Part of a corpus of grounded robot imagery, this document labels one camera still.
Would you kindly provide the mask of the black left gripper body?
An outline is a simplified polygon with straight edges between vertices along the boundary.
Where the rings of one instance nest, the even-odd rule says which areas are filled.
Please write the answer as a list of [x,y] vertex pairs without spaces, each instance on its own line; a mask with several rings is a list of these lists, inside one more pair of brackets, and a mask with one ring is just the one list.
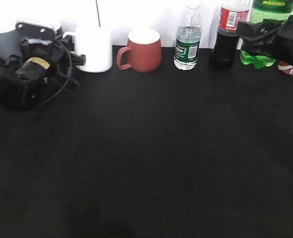
[[71,61],[71,53],[64,43],[57,40],[42,40],[23,37],[19,42],[23,63],[14,73],[15,84],[33,84],[53,76],[59,65]]

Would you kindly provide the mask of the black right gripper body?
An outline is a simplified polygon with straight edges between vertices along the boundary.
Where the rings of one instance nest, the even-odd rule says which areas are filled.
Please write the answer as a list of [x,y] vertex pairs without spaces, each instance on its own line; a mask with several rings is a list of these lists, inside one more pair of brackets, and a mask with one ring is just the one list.
[[293,15],[279,27],[273,42],[273,51],[276,59],[293,65]]

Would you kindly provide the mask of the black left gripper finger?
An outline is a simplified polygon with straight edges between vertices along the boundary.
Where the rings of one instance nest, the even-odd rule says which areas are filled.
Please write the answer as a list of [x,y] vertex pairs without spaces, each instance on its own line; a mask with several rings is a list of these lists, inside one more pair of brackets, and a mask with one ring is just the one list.
[[56,36],[56,40],[61,42],[62,44],[65,45],[65,47],[69,50],[69,51],[72,51],[73,52],[73,37],[72,36],[65,36],[63,38],[63,35],[60,34],[60,35],[57,35]]
[[76,55],[75,53],[71,53],[72,64],[75,66],[83,66],[85,65],[85,55]]

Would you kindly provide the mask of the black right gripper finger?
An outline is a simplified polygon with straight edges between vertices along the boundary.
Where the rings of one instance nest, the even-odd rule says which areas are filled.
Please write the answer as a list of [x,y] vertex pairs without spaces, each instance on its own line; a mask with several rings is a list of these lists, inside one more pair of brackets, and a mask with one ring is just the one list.
[[253,56],[276,57],[274,42],[276,34],[257,37],[242,36],[242,50]]
[[240,21],[237,26],[236,33],[240,37],[257,37],[276,29],[284,24],[285,20],[264,19],[262,22],[251,23]]

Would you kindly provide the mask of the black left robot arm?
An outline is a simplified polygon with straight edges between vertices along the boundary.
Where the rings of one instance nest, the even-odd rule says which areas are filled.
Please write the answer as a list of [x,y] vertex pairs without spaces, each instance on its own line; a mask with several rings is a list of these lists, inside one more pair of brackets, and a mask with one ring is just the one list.
[[23,37],[21,57],[10,56],[8,62],[0,59],[0,103],[13,110],[29,111],[69,91],[69,83],[78,91],[80,84],[72,77],[73,67],[83,66],[86,56],[70,51],[71,44],[71,38],[62,36],[52,40]]

